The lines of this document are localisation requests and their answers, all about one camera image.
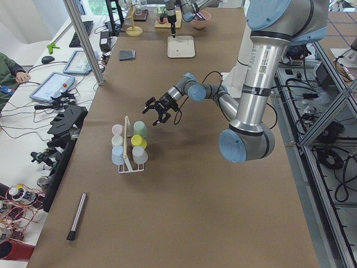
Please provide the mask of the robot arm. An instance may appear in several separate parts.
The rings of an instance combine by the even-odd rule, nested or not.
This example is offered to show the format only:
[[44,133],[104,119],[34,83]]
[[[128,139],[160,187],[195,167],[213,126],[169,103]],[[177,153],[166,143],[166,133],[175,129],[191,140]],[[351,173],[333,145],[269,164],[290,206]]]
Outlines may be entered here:
[[218,0],[199,0],[199,1],[187,1],[187,0],[164,0],[166,7],[166,15],[168,22],[171,25],[171,35],[176,37],[176,6],[179,6],[181,10],[182,18],[186,22],[191,22],[194,17],[206,7],[217,7],[220,3]]
[[252,48],[240,98],[235,100],[224,84],[199,83],[186,73],[160,99],[149,99],[145,108],[154,109],[157,122],[165,123],[170,109],[179,111],[177,102],[182,97],[194,101],[212,99],[230,121],[219,136],[221,154],[230,162],[268,156],[275,140],[262,117],[279,62],[289,46],[324,38],[328,9],[328,1],[251,1],[245,34],[250,37]]

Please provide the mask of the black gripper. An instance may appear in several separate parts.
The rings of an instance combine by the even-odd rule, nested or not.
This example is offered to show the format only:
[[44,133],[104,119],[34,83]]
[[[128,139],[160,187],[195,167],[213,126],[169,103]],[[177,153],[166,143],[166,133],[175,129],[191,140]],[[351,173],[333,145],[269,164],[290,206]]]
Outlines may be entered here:
[[150,109],[153,109],[158,114],[158,119],[153,122],[153,126],[156,126],[160,123],[166,123],[171,117],[171,114],[168,112],[172,109],[174,112],[179,110],[179,106],[176,100],[169,94],[165,93],[159,100],[155,97],[151,97],[144,104],[143,114],[147,113]]
[[176,37],[176,26],[175,26],[175,23],[176,23],[176,15],[170,15],[170,16],[168,16],[168,22],[169,22],[170,25],[171,25],[171,35],[172,35],[172,37]]

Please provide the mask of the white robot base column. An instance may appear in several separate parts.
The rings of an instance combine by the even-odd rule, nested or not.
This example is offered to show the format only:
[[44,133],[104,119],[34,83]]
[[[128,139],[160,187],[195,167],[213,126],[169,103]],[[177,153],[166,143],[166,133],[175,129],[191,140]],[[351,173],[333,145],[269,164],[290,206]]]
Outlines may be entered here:
[[253,43],[250,39],[251,29],[245,24],[242,42],[240,44],[239,53],[237,56],[236,66],[227,74],[223,80],[223,85],[226,86],[228,93],[223,95],[223,98],[231,96],[232,98],[240,98],[242,88],[245,82],[245,77],[248,70],[250,55],[253,48]]

